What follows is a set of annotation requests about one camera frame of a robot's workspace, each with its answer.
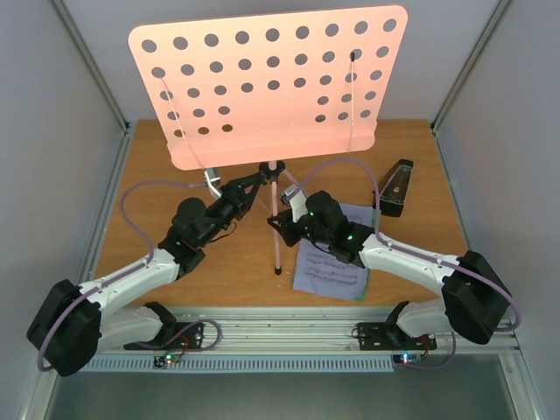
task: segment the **sheet music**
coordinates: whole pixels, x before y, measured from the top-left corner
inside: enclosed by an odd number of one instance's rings
[[[340,203],[342,213],[350,221],[372,226],[374,209],[371,206],[355,206]],[[318,244],[324,250],[326,245]],[[368,269],[360,269],[319,251],[302,240],[297,253],[296,274],[293,289],[308,291],[320,296],[356,300],[362,298],[368,284]]]

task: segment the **hole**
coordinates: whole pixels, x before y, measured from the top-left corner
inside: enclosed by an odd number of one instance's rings
[[[294,86],[296,88],[302,88],[303,86],[305,86],[305,79],[303,77],[298,77],[294,80]]]
[[[347,83],[350,83],[350,81],[351,81],[350,78],[351,78],[351,77],[352,77],[353,81],[356,81],[356,79],[358,79],[358,74],[356,74],[356,73],[350,74],[350,73],[349,73],[349,74],[346,75],[346,77],[344,78],[344,80],[345,80]]]
[[[176,37],[173,40],[173,46],[178,50],[185,50],[189,46],[189,43],[183,37]]]
[[[385,57],[387,54],[389,54],[389,47],[388,46],[382,46],[380,47],[377,52],[375,53],[375,55],[377,57],[379,57],[380,59],[382,59],[383,57]]]
[[[305,54],[298,54],[294,61],[296,61],[298,66],[301,66],[307,62],[307,56]]]
[[[147,53],[154,53],[158,49],[158,46],[151,39],[145,39],[142,41],[142,49]]]
[[[331,61],[334,60],[334,52],[332,51],[327,51],[323,54],[323,61],[325,63],[330,63]]]
[[[248,94],[250,91],[253,90],[253,85],[251,85],[250,83],[243,83],[241,85],[241,90],[246,94]]]
[[[219,61],[210,63],[210,70],[214,73],[219,73],[224,69],[224,66]]]
[[[309,28],[307,26],[300,26],[296,29],[296,36],[299,39],[306,39],[309,36]]]
[[[161,67],[154,67],[151,69],[151,75],[159,79],[162,79],[165,77],[165,70]]]
[[[169,101],[173,99],[173,94],[167,90],[162,90],[161,93],[159,94],[159,97],[164,101]]]
[[[376,81],[377,79],[382,77],[382,71],[381,70],[374,70],[370,75],[369,78],[372,81]]]
[[[329,24],[326,28],[325,28],[325,35],[327,37],[333,37],[334,35],[336,35],[337,33],[339,33],[339,26],[337,24]]]
[[[213,91],[217,95],[225,95],[228,89],[223,85],[218,85],[213,89]]]
[[[205,43],[207,46],[217,46],[217,45],[218,45],[218,42],[220,42],[220,41],[218,40],[218,37],[217,37],[216,35],[214,35],[213,33],[209,33],[208,35],[206,35],[206,36],[204,37],[204,43]]]
[[[353,59],[357,60],[359,57],[361,57],[361,49],[360,48],[355,48],[352,50],[352,52],[350,52],[350,60],[352,59],[352,53],[353,53]]]
[[[239,63],[237,64],[241,70],[249,70],[251,68],[251,60],[250,59],[240,59]]]
[[[333,80],[333,78],[331,76],[329,76],[328,74],[324,75],[323,77],[321,77],[318,82],[321,85],[328,85],[331,81]]]
[[[356,32],[358,35],[361,35],[367,30],[368,30],[368,22],[365,22],[363,20],[361,22],[358,22],[356,26],[353,28],[353,31]]]
[[[245,31],[239,31],[235,34],[237,44],[247,44],[249,42],[249,34]]]
[[[280,32],[278,32],[278,29],[268,29],[266,31],[266,39],[270,42],[274,42],[276,41],[278,38],[280,38]]]
[[[184,64],[183,66],[181,66],[181,73],[185,76],[190,76],[194,73],[194,67],[190,64]]]
[[[196,87],[191,87],[186,91],[186,94],[189,95],[190,98],[198,98],[200,96],[200,91]]]
[[[396,20],[389,19],[387,22],[383,24],[383,30],[385,32],[391,32],[396,28]]]
[[[277,67],[280,64],[280,59],[273,55],[266,60],[266,64],[268,67]]]
[[[278,88],[280,88],[280,82],[278,80],[269,81],[269,89],[270,90],[277,90]]]

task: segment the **wall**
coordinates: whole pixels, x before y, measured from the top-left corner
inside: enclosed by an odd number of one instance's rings
[[[521,350],[560,412],[560,38],[554,0],[517,1],[439,132],[472,248],[520,302]]]
[[[382,118],[432,120],[496,0],[66,0],[97,66],[129,121],[156,118],[127,39],[138,25],[248,14],[402,4],[409,13]]]
[[[75,280],[119,130],[46,0],[0,6],[0,412],[36,369],[25,333],[51,286]]]

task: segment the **pink perforated panel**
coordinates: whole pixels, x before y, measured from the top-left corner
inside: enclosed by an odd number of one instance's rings
[[[371,147],[406,22],[382,6],[152,24],[129,46],[188,170]]]

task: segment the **wooden table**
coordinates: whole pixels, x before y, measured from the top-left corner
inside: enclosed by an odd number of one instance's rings
[[[306,157],[286,161],[296,179],[302,180],[327,157]],[[414,161],[406,205],[400,218],[383,217],[381,231],[402,242],[441,253],[462,255],[466,245],[459,226],[449,187],[429,124],[420,120],[379,121],[376,141],[367,151],[351,153],[368,164],[379,179],[399,159]],[[256,172],[258,164],[220,168],[222,182]],[[200,171],[180,171],[170,160],[164,135],[157,121],[141,121],[136,128],[118,197],[128,187],[145,179],[200,182]],[[281,177],[279,191],[289,185]],[[372,183],[357,165],[335,164],[320,172],[306,187],[310,193],[328,191],[336,200],[369,205]],[[181,189],[146,186],[133,192],[126,203],[129,217],[157,244],[165,237],[177,205],[187,197],[212,202],[205,188]],[[270,188],[259,196],[270,204]],[[257,203],[238,222],[231,237],[205,248],[206,258],[188,276],[155,289],[134,305],[157,300],[170,306],[328,306],[395,305],[403,300],[421,302],[432,293],[400,277],[371,271],[367,294],[361,302],[319,297],[291,289],[298,246],[282,246],[283,273],[274,274],[272,234],[267,212]],[[144,242],[128,228],[118,213],[111,216],[96,276],[132,263],[147,252]]]

